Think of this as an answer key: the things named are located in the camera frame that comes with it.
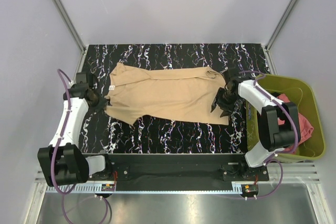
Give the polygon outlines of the beige t shirt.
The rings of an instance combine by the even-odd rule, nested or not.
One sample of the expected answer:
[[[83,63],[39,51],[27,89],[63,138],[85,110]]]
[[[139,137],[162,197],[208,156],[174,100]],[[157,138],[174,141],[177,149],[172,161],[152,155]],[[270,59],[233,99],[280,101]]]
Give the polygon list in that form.
[[[228,125],[220,108],[212,109],[223,76],[211,67],[145,70],[118,63],[110,73],[105,113],[127,124],[145,115],[156,118]]]

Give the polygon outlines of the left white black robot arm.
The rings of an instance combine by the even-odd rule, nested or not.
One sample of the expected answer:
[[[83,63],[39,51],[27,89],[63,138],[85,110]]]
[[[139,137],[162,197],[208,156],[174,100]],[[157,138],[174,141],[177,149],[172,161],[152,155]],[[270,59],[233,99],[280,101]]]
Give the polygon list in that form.
[[[83,121],[89,110],[100,110],[106,103],[97,92],[98,80],[89,72],[78,72],[74,81],[60,69],[57,70],[65,87],[64,108],[57,131],[48,146],[40,148],[37,158],[47,182],[60,194],[68,194],[62,186],[86,183],[91,176],[103,180],[113,175],[107,154],[84,156],[78,148]]]

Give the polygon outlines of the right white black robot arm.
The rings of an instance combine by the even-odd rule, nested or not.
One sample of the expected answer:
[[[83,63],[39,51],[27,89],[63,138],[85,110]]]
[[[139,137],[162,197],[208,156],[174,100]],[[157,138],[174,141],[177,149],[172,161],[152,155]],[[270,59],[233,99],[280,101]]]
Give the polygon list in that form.
[[[238,99],[245,99],[257,111],[259,141],[239,161],[237,174],[244,180],[256,176],[260,168],[287,148],[294,150],[299,143],[300,125],[298,108],[293,102],[284,102],[262,88],[250,71],[228,69],[223,73],[225,86],[219,88],[212,110],[220,108],[221,116],[233,113]]]

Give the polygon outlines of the olive green plastic bin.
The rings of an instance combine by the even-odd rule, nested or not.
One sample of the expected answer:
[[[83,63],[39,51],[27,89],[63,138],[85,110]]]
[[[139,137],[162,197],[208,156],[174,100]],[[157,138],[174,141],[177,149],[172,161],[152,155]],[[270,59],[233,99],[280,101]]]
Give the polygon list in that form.
[[[260,77],[259,85],[276,98],[285,94],[314,127],[312,136],[294,150],[283,151],[274,157],[282,162],[296,163],[320,159],[325,151],[323,130],[316,100],[310,86],[305,82],[289,77],[267,74]],[[247,144],[250,151],[259,141],[257,111],[246,101]]]

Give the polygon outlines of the right small controller board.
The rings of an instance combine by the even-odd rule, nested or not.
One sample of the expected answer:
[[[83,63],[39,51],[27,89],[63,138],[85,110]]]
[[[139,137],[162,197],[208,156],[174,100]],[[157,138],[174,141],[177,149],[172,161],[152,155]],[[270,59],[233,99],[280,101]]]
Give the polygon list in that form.
[[[252,193],[256,191],[259,191],[259,187],[257,184],[250,184],[250,185],[243,186],[243,192],[245,193]]]

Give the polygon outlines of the small controller board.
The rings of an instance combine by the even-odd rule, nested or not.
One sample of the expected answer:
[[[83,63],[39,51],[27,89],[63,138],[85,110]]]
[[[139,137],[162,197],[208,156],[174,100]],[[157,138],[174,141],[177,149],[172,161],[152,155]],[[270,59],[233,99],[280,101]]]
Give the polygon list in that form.
[[[102,184],[102,191],[115,191],[115,184]]]
[[[252,193],[256,191],[259,191],[259,187],[257,184],[250,184],[250,185],[243,186],[243,192],[245,193]]]

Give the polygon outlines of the left small controller board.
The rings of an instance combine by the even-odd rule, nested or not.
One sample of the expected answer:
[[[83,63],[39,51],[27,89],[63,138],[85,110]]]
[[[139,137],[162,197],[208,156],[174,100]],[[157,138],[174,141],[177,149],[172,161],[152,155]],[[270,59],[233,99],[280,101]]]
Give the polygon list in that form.
[[[102,184],[102,191],[115,191],[115,184]]]

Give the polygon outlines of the pink t shirt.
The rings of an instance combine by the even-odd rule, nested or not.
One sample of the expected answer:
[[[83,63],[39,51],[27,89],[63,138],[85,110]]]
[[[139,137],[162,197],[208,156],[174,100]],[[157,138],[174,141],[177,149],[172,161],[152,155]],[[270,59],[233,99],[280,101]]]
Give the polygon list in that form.
[[[283,102],[290,102],[288,97],[285,94],[280,94],[277,96],[278,99],[282,100]],[[299,118],[299,126],[300,126],[300,136],[301,139],[298,143],[298,145],[304,143],[306,140],[308,140],[313,133],[314,127],[310,124],[310,122],[301,114],[298,114]],[[278,125],[283,125],[285,123],[284,120],[278,119]],[[285,149],[284,151],[290,151],[292,147],[289,147]]]

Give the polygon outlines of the aluminium frame rail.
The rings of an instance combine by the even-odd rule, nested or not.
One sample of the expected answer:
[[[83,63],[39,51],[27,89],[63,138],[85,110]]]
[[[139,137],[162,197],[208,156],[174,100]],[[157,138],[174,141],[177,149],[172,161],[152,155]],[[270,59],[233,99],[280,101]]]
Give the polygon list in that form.
[[[224,164],[121,164],[113,173],[89,177],[86,183],[61,186],[72,193],[97,194],[241,194],[244,185],[317,184],[312,163],[273,162],[252,175],[242,176],[237,163]]]

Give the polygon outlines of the left aluminium corner post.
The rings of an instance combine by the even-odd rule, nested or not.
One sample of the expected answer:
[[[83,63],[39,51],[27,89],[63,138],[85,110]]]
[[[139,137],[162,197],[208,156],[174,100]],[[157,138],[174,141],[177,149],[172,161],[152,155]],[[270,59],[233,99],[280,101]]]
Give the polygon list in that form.
[[[81,53],[84,53],[86,49],[86,45],[83,43],[82,39],[80,38],[79,33],[77,32],[73,22],[71,21],[71,18],[66,11],[63,3],[61,0],[52,0],[55,4],[55,7],[57,8],[57,11],[59,12],[62,20],[64,21],[65,25],[67,26],[72,38],[74,39],[77,47],[81,51]]]

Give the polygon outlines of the aluminium corner post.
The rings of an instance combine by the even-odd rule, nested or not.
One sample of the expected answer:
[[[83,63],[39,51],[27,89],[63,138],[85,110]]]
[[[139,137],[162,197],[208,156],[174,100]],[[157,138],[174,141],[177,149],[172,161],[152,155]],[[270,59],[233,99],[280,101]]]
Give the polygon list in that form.
[[[71,21],[71,18],[66,11],[63,3],[61,0],[52,0],[55,4],[55,7],[57,8],[57,11],[59,12],[62,20],[64,21],[65,25],[67,26],[72,38],[74,39],[77,47],[81,51],[81,53],[84,53],[86,49],[86,45],[83,43],[82,39],[80,38],[79,33],[77,32],[73,22]]]
[[[290,17],[291,13],[293,12],[294,8],[298,4],[299,0],[290,0],[289,3],[287,4],[275,30],[273,31],[272,35],[270,36],[270,39],[268,42],[265,44],[265,50],[267,52],[270,52],[272,46],[274,45],[276,39],[278,38],[280,32],[284,28],[288,18]]]

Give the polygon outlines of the right aluminium corner post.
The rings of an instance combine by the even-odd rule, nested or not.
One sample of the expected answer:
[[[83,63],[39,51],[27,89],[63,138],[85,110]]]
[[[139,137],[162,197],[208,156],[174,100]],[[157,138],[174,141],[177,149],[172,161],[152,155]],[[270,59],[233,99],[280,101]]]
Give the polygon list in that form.
[[[276,39],[278,38],[280,32],[284,28],[288,18],[290,17],[291,13],[293,12],[294,8],[298,4],[299,0],[290,0],[289,3],[287,4],[275,30],[273,31],[272,35],[270,36],[270,39],[268,42],[265,44],[265,50],[267,52],[270,52],[272,46],[274,45]]]

